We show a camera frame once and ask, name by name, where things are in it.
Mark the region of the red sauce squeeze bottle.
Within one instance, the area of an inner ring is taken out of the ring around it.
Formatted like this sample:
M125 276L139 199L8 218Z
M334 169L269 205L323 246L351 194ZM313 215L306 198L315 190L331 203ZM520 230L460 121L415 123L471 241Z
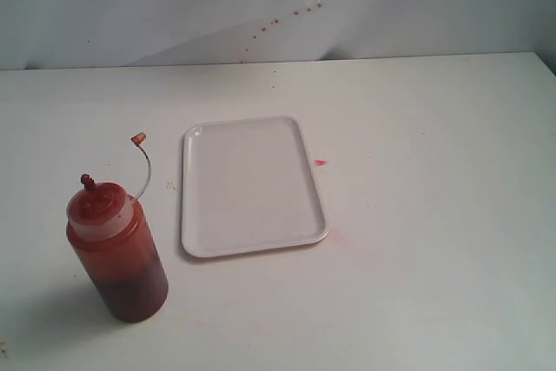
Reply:
M118 320L147 320L164 304L169 281L139 202L150 184L152 165L142 147L146 134L131 142L147 163L147 175L135 194L114 182L81 176L83 188L66 208L66 236L108 311Z

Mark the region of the white rectangular plastic tray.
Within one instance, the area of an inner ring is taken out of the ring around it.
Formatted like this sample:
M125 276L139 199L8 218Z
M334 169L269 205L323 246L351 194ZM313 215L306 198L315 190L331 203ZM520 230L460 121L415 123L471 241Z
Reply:
M313 245L328 234L298 122L199 123L183 136L182 247L200 259Z

